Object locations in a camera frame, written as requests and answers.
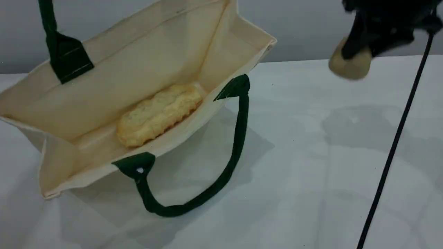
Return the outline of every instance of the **bag handle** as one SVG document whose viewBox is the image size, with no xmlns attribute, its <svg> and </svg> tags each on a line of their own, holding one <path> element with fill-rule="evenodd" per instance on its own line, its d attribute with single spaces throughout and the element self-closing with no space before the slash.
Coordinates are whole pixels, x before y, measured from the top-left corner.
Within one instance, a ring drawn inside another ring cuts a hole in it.
<svg viewBox="0 0 443 249">
<path fill-rule="evenodd" d="M 50 64 L 62 84 L 94 68 L 82 43 L 57 32 L 52 0 L 39 0 Z"/>
<path fill-rule="evenodd" d="M 243 144 L 245 143 L 246 129 L 248 127 L 249 88 L 249 78 L 244 74 L 232 79 L 214 99 L 214 101 L 217 101 L 229 97 L 239 97 L 239 110 L 231 158 L 217 180 L 209 188 L 185 204 L 163 206 L 152 195 L 147 176 L 154 166 L 155 155 L 144 152 L 113 163 L 123 174 L 135 180 L 137 190 L 147 211 L 163 217 L 176 217 L 186 214 L 207 202 L 228 183 L 240 159 Z"/>
</svg>

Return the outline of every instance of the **bread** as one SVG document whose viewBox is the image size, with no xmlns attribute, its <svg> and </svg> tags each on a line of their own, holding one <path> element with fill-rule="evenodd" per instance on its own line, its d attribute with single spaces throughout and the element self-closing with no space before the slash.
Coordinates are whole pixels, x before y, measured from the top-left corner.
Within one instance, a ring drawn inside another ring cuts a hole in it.
<svg viewBox="0 0 443 249">
<path fill-rule="evenodd" d="M 142 146 L 189 116 L 201 102 L 196 86 L 172 85 L 125 113 L 117 123 L 117 138 L 126 147 Z"/>
</svg>

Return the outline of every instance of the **gray wall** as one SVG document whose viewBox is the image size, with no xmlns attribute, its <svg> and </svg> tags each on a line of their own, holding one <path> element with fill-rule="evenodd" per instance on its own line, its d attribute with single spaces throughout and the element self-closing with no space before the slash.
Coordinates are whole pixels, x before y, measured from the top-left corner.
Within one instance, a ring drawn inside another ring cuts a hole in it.
<svg viewBox="0 0 443 249">
<path fill-rule="evenodd" d="M 59 30 L 85 40 L 154 0 L 53 0 Z M 240 13 L 279 43 L 267 61 L 329 58 L 354 20 L 341 0 L 239 0 Z M 443 4 L 439 7 L 443 14 Z M 443 54 L 443 32 L 432 53 Z M 423 32 L 405 48 L 386 55 L 422 54 Z M 37 0 L 0 0 L 0 74 L 23 73 L 49 57 Z"/>
</svg>

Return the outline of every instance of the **white table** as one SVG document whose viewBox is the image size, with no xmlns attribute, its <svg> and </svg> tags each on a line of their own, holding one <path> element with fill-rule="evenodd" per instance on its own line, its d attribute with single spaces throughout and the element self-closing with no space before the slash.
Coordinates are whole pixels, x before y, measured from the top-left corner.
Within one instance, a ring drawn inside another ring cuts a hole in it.
<svg viewBox="0 0 443 249">
<path fill-rule="evenodd" d="M 0 123 L 0 248 L 354 249 L 420 56 L 377 58 L 361 82 L 326 60 L 259 64 L 229 185 L 179 218 L 148 214 L 121 173 L 43 201 L 39 153 Z M 0 75 L 0 90 L 23 74 Z M 365 249 L 443 245 L 443 56 L 426 64 Z M 164 204 L 208 186 L 230 155 L 237 100 L 158 159 Z"/>
</svg>

